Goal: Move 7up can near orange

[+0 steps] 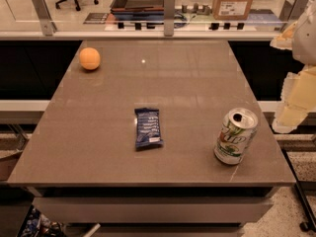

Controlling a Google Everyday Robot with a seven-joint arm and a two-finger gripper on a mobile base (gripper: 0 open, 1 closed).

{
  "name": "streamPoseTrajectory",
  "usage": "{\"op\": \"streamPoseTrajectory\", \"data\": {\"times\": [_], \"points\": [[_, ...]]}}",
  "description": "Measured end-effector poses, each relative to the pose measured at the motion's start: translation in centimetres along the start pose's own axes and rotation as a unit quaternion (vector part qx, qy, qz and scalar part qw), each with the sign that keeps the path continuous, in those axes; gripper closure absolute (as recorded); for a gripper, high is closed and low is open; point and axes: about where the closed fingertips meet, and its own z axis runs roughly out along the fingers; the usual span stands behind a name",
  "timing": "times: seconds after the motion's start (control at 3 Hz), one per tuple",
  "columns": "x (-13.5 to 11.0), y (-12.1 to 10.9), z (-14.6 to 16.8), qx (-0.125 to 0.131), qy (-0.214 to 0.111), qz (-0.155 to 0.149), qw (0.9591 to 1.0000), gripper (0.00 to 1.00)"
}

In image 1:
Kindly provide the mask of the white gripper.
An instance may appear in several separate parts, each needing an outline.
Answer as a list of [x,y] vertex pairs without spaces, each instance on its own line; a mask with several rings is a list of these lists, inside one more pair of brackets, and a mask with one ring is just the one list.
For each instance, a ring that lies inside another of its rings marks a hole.
[[[273,38],[270,46],[292,50],[293,58],[305,65],[316,64],[316,1],[299,17]],[[276,107],[273,130],[290,133],[307,118],[316,107],[316,67],[304,66],[297,74],[288,72]]]

